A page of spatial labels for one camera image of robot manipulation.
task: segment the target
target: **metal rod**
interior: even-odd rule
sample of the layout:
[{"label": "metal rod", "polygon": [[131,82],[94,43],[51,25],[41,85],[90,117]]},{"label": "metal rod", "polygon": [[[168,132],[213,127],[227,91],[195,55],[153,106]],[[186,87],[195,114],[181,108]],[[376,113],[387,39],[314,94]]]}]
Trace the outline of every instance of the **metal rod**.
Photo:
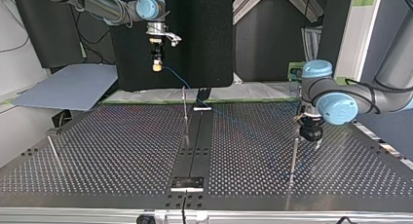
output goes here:
[{"label": "metal rod", "polygon": [[186,90],[185,86],[182,87],[182,99],[183,99],[183,111],[185,113],[185,122],[188,124],[188,109],[186,108]]},{"label": "metal rod", "polygon": [[55,145],[54,145],[54,143],[53,143],[52,137],[49,136],[49,135],[48,135],[48,140],[49,140],[50,145],[52,146],[53,154],[55,155],[55,157],[58,158],[58,154],[57,154]]},{"label": "metal rod", "polygon": [[294,182],[294,171],[295,171],[295,164],[297,162],[297,152],[298,152],[298,142],[299,138],[294,139],[294,147],[292,149],[292,162],[291,162],[291,172],[289,175],[289,185],[292,185]]}]

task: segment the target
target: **vertical metal pin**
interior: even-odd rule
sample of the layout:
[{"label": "vertical metal pin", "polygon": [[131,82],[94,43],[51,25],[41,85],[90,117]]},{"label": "vertical metal pin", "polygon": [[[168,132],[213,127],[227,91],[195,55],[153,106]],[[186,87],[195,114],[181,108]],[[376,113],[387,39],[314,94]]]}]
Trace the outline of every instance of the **vertical metal pin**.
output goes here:
[{"label": "vertical metal pin", "polygon": [[49,136],[49,135],[48,135],[48,140],[49,140],[50,145],[52,146],[53,154],[55,155],[55,157],[58,157],[58,154],[57,154],[55,145],[53,143],[52,137]]},{"label": "vertical metal pin", "polygon": [[321,140],[319,140],[319,141],[317,141],[317,146],[316,146],[315,151],[318,151],[318,150],[320,149],[321,144],[322,144],[322,139],[321,139]]},{"label": "vertical metal pin", "polygon": [[182,87],[183,111],[185,113],[185,122],[188,124],[188,109],[186,108],[186,90]]},{"label": "vertical metal pin", "polygon": [[289,185],[292,185],[292,183],[294,182],[294,171],[295,171],[295,164],[297,162],[298,142],[299,142],[299,138],[295,138],[294,147],[292,149],[292,162],[291,162],[291,172],[289,176]]}]

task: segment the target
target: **metal bracket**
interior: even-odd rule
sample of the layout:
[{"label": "metal bracket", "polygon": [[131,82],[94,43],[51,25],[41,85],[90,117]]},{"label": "metal bracket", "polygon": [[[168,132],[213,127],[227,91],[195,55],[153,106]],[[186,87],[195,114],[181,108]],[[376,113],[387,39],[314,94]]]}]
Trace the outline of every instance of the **metal bracket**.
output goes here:
[{"label": "metal bracket", "polygon": [[204,179],[202,177],[177,177],[170,187],[172,192],[203,192]]},{"label": "metal bracket", "polygon": [[[234,25],[237,24],[252,8],[254,8],[261,0],[235,0],[234,2]],[[307,0],[288,0],[292,3],[303,15],[306,13]],[[307,9],[307,19],[310,22],[315,22],[322,16],[323,10],[319,6],[317,0],[310,0]]]}]

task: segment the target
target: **gray panel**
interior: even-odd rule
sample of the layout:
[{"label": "gray panel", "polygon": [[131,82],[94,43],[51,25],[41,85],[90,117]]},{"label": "gray panel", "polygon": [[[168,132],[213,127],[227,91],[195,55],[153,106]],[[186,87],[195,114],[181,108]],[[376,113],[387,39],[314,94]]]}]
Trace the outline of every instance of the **gray panel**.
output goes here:
[{"label": "gray panel", "polygon": [[28,205],[164,208],[185,129],[181,106],[101,106],[54,139],[58,158],[46,147],[11,169],[0,180],[0,197],[24,194],[36,200]]},{"label": "gray panel", "polygon": [[236,25],[237,74],[244,81],[285,81],[302,61],[304,16],[288,0],[262,0]]},{"label": "gray panel", "polygon": [[413,210],[413,171],[350,126],[325,127],[318,151],[300,144],[290,187],[296,106],[215,106],[204,209]]}]

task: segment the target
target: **robot end effector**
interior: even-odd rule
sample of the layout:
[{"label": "robot end effector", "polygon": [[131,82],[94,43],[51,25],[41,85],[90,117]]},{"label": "robot end effector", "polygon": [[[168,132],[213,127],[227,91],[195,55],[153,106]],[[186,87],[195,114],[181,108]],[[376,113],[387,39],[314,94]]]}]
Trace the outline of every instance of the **robot end effector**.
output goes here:
[{"label": "robot end effector", "polygon": [[168,31],[166,25],[166,0],[136,0],[129,3],[122,0],[51,0],[68,3],[76,7],[78,12],[87,11],[102,17],[109,25],[125,24],[131,28],[134,22],[147,20],[147,32],[150,35],[151,55],[154,60],[153,70],[163,69],[165,58],[164,44],[166,39],[176,47],[181,38]]}]

